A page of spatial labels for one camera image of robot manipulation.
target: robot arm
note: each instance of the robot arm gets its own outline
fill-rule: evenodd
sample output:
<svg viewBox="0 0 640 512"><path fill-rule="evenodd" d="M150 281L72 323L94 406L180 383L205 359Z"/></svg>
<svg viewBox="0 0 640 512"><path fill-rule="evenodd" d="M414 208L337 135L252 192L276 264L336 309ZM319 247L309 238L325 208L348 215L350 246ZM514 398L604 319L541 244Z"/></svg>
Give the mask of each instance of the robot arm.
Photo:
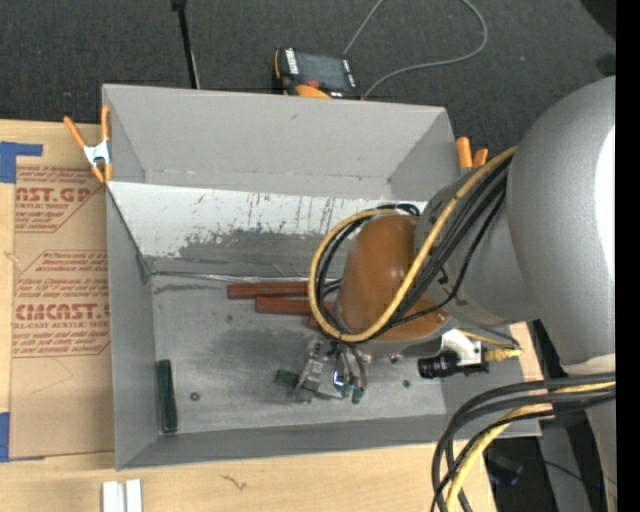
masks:
<svg viewBox="0 0 640 512"><path fill-rule="evenodd" d="M446 187L417 218L370 220L349 252L336 326L323 330L369 340L374 355L419 354L461 324L541 319L570 375L615 371L615 77L560 101L510 157L464 194L469 176ZM615 401L588 417L617 510Z"/></svg>

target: yellow cable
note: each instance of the yellow cable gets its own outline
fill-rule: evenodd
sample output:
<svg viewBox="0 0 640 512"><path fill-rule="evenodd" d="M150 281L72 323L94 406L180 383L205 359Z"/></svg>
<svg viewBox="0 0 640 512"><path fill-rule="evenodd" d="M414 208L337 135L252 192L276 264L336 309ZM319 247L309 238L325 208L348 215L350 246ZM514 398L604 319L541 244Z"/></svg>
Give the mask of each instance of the yellow cable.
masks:
<svg viewBox="0 0 640 512"><path fill-rule="evenodd" d="M433 229L429 232L427 239L422 244L422 247L420 248L420 251L418 252L415 260L413 261L413 264L409 268L409 271L407 272L407 275L404 278L404 281L398 288L398 291L396 292L389 306L387 306L387 309L380 316L380 318L378 318L378 320L374 322L373 325L371 325L369 328L359 333L355 333L355 334L343 333L338 329L336 329L335 327L333 327L329 322L327 322L327 320L324 318L324 316L322 315L318 307L318 297L316 296L316 293L315 293L315 283L317 278L316 274L318 272L318 266L320 263L320 259L322 257L322 253L324 252L324 249L327 247L331 238L338 232L338 228L343 229L343 227L346 226L347 224L350 224L354 220L357 220L363 217L359 216L361 214L356 214L353 217L350 217L349 219L342 221L340 224L338 224L338 226L336 226L336 228L331 230L329 234L324 238L324 240L320 244L320 247L316 251L313 257L313 260L311 262L311 270L309 272L309 304L311 306L311 312L314 318L316 319L316 321L318 322L318 325L320 326L320 328L329 336L340 339L347 343L359 343L362 341L366 341L370 337L374 336L380 329L382 329L384 325L389 321L391 316L396 312L396 310L398 309L398 306L400 305L405 295L409 291L409 288L413 284L413 281L415 280L415 277L418 274L418 271L422 267L422 264L426 260L429 253L431 252L431 249L433 248L436 238L444 228L444 225L447 219L453 213L460 199L462 199L473 188L473 186L476 185L482 178L484 178L487 174L491 173L494 169L496 169L499 165L501 165L505 160L511 157L511 155L513 155L515 151L516 151L516 147L513 147L500 153L498 156L491 159L487 164L483 165L482 167L480 167L480 169L475 171L471 175L471 177L467 181L465 181L465 183L458 189L456 194L447 203L447 206L438 217L438 220L434 224ZM368 213L366 217L371 217L373 215L376 215L376 212L362 212L362 213L363 214Z"/></svg>
<svg viewBox="0 0 640 512"><path fill-rule="evenodd" d="M524 351L521 348L496 348L487 350L484 354L484 360L487 363L504 361L512 357L520 357Z"/></svg>
<svg viewBox="0 0 640 512"><path fill-rule="evenodd" d="M554 393L577 393L582 391L596 391L600 389L605 389L611 386L615 386L615 381L611 382L603 382L600 384L585 384L583 386L568 386L566 388L560 388L554 391ZM517 407L510 412L508 412L502 419L514 419L518 416L529 414L531 412L536 412L537 410L544 410L545 407L549 407L551 405L550 402L535 404L535 405L525 405L522 407ZM478 457L484 452L484 450L491 444L491 442L498 437L502 432L504 432L507 427L509 427L511 423L505 423L504 425L499 425L495 428L492 428L488 432L486 432L483 436L481 436L476 443L473 445L467 457L464 459L462 464L460 464L460 468L458 469L456 476L451 481L451 486L449 487L449 494L447 495L446 506L447 510L453 512L453 507L456 504L456 500L458 499L458 494L460 494L460 489L462 489L462 484L466 479L467 475L471 471L471 467L473 463L478 459Z"/></svg>

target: gray box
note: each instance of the gray box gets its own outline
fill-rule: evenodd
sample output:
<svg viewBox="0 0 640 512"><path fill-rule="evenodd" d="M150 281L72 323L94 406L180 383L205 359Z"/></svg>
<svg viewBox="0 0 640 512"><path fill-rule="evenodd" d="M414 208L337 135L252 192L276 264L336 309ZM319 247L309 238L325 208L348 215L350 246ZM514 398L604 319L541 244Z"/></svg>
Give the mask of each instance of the gray box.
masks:
<svg viewBox="0 0 640 512"><path fill-rule="evenodd" d="M275 374L299 372L319 335L226 298L229 282L305 278L343 218L389 201L422 208L459 177L443 108L120 85L103 100L118 468L434 441L468 398L523 380L517 361L440 382L415 360L377 359L359 405L292 403ZM175 434L160 428L161 359Z"/></svg>

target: black floor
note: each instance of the black floor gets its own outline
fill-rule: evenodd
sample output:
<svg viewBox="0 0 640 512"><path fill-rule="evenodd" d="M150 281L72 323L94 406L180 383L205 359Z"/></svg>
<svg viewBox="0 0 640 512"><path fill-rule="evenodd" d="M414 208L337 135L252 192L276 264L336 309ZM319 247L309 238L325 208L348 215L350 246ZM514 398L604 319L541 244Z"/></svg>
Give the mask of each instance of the black floor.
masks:
<svg viewBox="0 0 640 512"><path fill-rule="evenodd" d="M277 46L339 55L374 3L190 0L202 88L271 93ZM484 51L389 80L372 99L445 106L454 135L496 154L556 101L615 73L616 0L473 3L489 29ZM397 68L464 55L481 40L460 0L387 0L349 56L366 88ZM170 0L1 0L0 70L0 117L9 119L97 122L105 82L189 87ZM535 441L499 447L527 458L518 487L496 488L501 510L554 511Z"/></svg>

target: blue tape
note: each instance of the blue tape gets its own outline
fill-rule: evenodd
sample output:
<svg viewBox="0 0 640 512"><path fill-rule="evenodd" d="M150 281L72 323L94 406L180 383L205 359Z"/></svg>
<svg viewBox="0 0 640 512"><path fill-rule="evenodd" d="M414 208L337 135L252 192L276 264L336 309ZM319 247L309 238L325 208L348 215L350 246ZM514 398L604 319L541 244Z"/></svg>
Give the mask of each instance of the blue tape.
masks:
<svg viewBox="0 0 640 512"><path fill-rule="evenodd" d="M16 182L18 156L42 156L42 144L0 142L0 183Z"/></svg>
<svg viewBox="0 0 640 512"><path fill-rule="evenodd" d="M9 413L0 414L0 462L9 461Z"/></svg>

